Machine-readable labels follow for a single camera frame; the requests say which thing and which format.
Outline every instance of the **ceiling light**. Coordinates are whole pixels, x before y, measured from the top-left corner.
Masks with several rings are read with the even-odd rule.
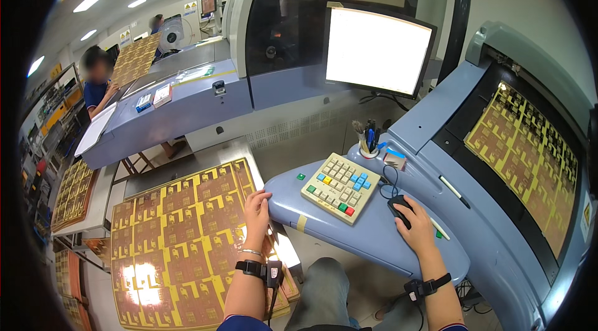
[[[29,68],[29,73],[27,74],[27,78],[34,73],[35,70],[37,70],[38,67],[40,67],[41,62],[44,60],[45,56],[42,56],[40,58],[38,58],[37,60],[34,61],[33,64],[31,64],[31,68]]]
[[[139,4],[143,4],[145,3],[147,0],[135,0],[133,3],[129,4],[129,8],[134,8],[136,6],[138,6]]]
[[[94,5],[98,0],[83,0],[81,4],[79,4],[73,13],[83,12],[89,9],[90,6]]]
[[[93,35],[93,34],[94,34],[96,31],[97,31],[97,29],[95,29],[95,30],[92,30],[92,31],[88,32],[87,34],[85,34],[85,35],[84,35],[84,36],[81,38],[81,40],[86,40],[87,38],[89,38],[90,36],[92,36],[92,35]]]

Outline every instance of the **silver bangle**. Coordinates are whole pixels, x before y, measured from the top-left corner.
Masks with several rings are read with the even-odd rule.
[[[256,250],[252,250],[252,249],[242,249],[239,252],[257,254],[259,257],[262,256],[260,251],[256,251]]]

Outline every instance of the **knee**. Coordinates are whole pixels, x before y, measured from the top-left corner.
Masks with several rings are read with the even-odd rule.
[[[322,257],[312,263],[308,269],[309,273],[316,273],[317,275],[345,275],[343,266],[339,261],[331,257]]]

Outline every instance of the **left hand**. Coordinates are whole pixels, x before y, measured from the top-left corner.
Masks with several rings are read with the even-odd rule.
[[[271,196],[271,192],[265,192],[263,189],[247,196],[245,202],[246,241],[259,242],[259,246],[261,246],[268,230],[268,222],[270,222],[267,198]]]

